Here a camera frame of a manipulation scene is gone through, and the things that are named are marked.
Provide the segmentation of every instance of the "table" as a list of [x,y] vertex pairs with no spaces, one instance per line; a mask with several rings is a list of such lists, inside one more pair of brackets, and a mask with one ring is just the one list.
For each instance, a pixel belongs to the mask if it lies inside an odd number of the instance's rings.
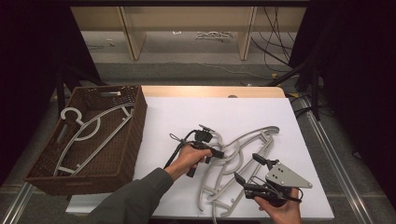
[[[302,217],[333,218],[332,209],[318,180],[289,100],[280,88],[143,86],[143,92],[148,102],[148,113],[134,179],[142,178],[166,163],[177,145],[168,136],[169,133],[184,136],[190,130],[199,128],[197,122],[221,133],[225,143],[256,129],[255,127],[277,126],[280,132],[274,137],[269,159],[283,161],[314,185],[312,189],[303,189]],[[194,203],[197,201],[198,186],[207,168],[208,165],[202,164],[198,166],[194,178],[182,176],[175,182],[163,196],[153,216],[210,218],[211,209],[205,201],[204,212],[200,212]],[[261,169],[259,175],[265,175],[265,170]],[[230,190],[225,200],[232,200],[233,194]],[[106,196],[108,194],[75,195],[66,212],[87,214]],[[257,204],[243,198],[227,218],[259,219],[265,216],[266,214],[257,209]]]

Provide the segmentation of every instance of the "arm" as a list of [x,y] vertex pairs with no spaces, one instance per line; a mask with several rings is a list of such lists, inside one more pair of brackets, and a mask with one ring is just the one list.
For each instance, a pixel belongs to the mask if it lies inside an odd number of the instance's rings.
[[164,170],[153,172],[135,180],[104,199],[88,216],[92,223],[148,223],[161,197],[179,177],[186,174],[210,150],[196,150],[184,146],[178,158]]
[[[293,188],[290,196],[298,198],[298,190]],[[255,197],[254,201],[260,206],[259,209],[268,213],[275,224],[301,224],[300,204],[287,201],[281,207],[273,207],[263,198]]]

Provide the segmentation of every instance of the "person's right hand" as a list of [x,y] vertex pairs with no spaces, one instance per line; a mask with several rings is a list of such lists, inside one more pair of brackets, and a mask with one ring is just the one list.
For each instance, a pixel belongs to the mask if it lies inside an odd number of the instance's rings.
[[[298,198],[298,190],[291,189],[290,197]],[[287,201],[280,207],[273,207],[266,200],[255,197],[254,201],[260,206],[259,209],[264,210],[275,224],[301,224],[300,203]]]

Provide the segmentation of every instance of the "sleeve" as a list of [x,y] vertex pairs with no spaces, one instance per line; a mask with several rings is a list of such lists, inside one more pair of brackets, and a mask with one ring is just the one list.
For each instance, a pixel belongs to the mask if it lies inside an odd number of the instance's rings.
[[173,185],[161,168],[116,190],[88,215],[88,223],[148,223],[161,197]]

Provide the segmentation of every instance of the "person's left hand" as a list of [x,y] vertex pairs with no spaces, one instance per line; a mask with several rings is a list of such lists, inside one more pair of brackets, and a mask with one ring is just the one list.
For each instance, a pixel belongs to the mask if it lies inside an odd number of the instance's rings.
[[186,144],[180,150],[178,158],[172,164],[165,168],[165,171],[172,176],[173,180],[177,180],[186,174],[190,168],[196,168],[196,162],[203,161],[205,157],[211,157],[210,149],[195,149],[190,144]]

